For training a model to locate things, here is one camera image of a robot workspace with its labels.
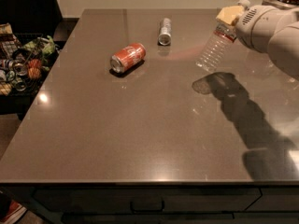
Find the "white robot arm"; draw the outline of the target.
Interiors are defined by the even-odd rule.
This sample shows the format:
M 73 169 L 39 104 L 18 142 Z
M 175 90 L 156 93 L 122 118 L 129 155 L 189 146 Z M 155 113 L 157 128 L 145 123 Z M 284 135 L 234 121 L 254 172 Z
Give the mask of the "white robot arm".
M 216 20 L 232 29 L 245 47 L 266 53 L 279 70 L 299 79 L 299 8 L 224 7 Z

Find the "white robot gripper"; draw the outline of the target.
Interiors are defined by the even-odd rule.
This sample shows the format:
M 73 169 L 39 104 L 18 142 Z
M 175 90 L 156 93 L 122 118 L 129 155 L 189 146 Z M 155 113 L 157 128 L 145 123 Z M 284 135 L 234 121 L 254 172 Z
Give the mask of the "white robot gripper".
M 216 20 L 235 26 L 238 40 L 247 48 L 266 53 L 274 33 L 292 21 L 292 12 L 260 5 L 244 12 L 242 6 L 231 6 L 223 7 Z

